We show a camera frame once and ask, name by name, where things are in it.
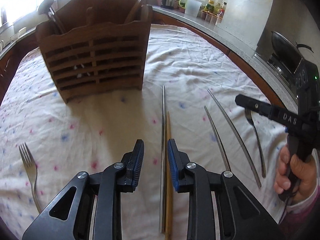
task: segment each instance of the bottle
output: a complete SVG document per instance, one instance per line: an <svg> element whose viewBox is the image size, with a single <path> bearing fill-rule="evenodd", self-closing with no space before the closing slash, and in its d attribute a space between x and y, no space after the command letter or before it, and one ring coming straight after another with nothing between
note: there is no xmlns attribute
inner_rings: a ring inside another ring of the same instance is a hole
<svg viewBox="0 0 320 240"><path fill-rule="evenodd" d="M220 9L220 12L219 12L219 18L220 18L220 19L223 18L224 13L225 13L225 11L226 11L226 7L227 7L227 3L224 2L224 3L223 3L223 6L222 6L222 8Z"/></svg>
<svg viewBox="0 0 320 240"><path fill-rule="evenodd" d="M217 5L213 9L213 14L218 15L220 9L221 9L221 4L217 3Z"/></svg>

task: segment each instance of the metal chopstick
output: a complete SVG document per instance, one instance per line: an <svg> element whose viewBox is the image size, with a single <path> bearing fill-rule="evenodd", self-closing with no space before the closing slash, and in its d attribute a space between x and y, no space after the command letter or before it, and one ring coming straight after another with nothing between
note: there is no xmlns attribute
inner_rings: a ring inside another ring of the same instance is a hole
<svg viewBox="0 0 320 240"><path fill-rule="evenodd" d="M161 145L161 182L160 182L160 214L159 232L165 232L165 211L166 211L166 107L165 89L162 87L162 145Z"/></svg>
<svg viewBox="0 0 320 240"><path fill-rule="evenodd" d="M219 107L220 111L222 112L222 114L224 115L225 119L227 120L228 124L230 125L231 129L233 130L233 133L235 134L238 142L240 143L240 146L245 154L245 156L247 157L247 160L249 162L250 168L253 172L254 178L256 179L257 185L259 188L261 188L261 181L258 175L258 172L256 170L256 167L253 164L253 161L250 157L250 154L246 148L246 146L244 145L243 140L240 137L240 134L238 133L238 131L236 130L236 127L233 125L231 119L229 118L229 116L227 115L227 113L224 111L224 109L222 108L222 106L220 105L220 103L218 102L218 100L215 98L215 96L210 92L210 90L207 88L207 91L209 92L210 96L213 98L213 100L216 102L217 106Z"/></svg>
<svg viewBox="0 0 320 240"><path fill-rule="evenodd" d="M226 167L226 170L227 170L227 171L231 171L230 164L229 164L229 161L228 161L228 157L227 157L226 151L225 151L225 149L224 149L224 147L223 147L223 144L222 144L222 141L221 141L221 139L220 139L220 136L219 136L219 134L218 134L217 128L216 128L216 126L214 125L213 120L212 120L212 118L211 118L211 116L210 116L210 114L209 114L209 111L208 111L208 109L207 109L206 106L204 106L204 110L205 110L205 112L207 113L207 116L208 116L208 119L209 119L209 121L210 121L212 130L213 130L213 132L214 132L214 135L215 135L216 138L217 138L217 143L218 143L218 146L219 146L221 155L222 155L222 159L223 159L223 162L224 162L224 166Z"/></svg>

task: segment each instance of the metal screw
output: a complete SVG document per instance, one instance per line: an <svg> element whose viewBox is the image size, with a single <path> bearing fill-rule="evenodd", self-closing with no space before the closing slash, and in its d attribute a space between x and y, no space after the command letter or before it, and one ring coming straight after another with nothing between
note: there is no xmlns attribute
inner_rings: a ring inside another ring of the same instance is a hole
<svg viewBox="0 0 320 240"><path fill-rule="evenodd" d="M227 178L231 178L233 176L233 173L231 171L225 171L223 175Z"/></svg>
<svg viewBox="0 0 320 240"><path fill-rule="evenodd" d="M123 163L115 163L115 165L113 165L116 169L121 169L124 165Z"/></svg>
<svg viewBox="0 0 320 240"><path fill-rule="evenodd" d="M197 165L196 165L195 163L188 163L188 164L187 164L187 167L188 167L189 169L194 169L196 166L197 166Z"/></svg>
<svg viewBox="0 0 320 240"><path fill-rule="evenodd" d="M87 173L85 172L85 171L81 171L81 172L79 172L78 174L77 174L77 177L79 178L79 179L83 179L83 178L85 178L87 176Z"/></svg>

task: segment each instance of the wooden chopstick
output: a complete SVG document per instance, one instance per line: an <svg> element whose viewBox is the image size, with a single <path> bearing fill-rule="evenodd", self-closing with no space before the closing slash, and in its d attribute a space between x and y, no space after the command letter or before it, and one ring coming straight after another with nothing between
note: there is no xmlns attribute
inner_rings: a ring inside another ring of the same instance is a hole
<svg viewBox="0 0 320 240"><path fill-rule="evenodd" d="M170 114L166 115L166 142L171 139ZM165 148L166 156L166 212L165 212L165 240L171 239L172 234L172 201L173 201L173 185L171 181L170 167L168 161L167 147Z"/></svg>

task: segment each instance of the human hand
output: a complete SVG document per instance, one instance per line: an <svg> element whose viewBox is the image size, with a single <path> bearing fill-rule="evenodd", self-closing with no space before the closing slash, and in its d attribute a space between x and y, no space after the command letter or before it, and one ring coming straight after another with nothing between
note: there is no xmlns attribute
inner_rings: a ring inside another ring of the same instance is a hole
<svg viewBox="0 0 320 240"><path fill-rule="evenodd" d="M290 160L288 146L284 146L279 154L278 168L276 170L276 180L273 188L278 194L288 190L291 182L285 175ZM294 175L301 179L298 191L292 199L292 204L297 204L310 197L317 186L317 168L313 157L308 163L304 163L295 154L290 161L290 167Z"/></svg>

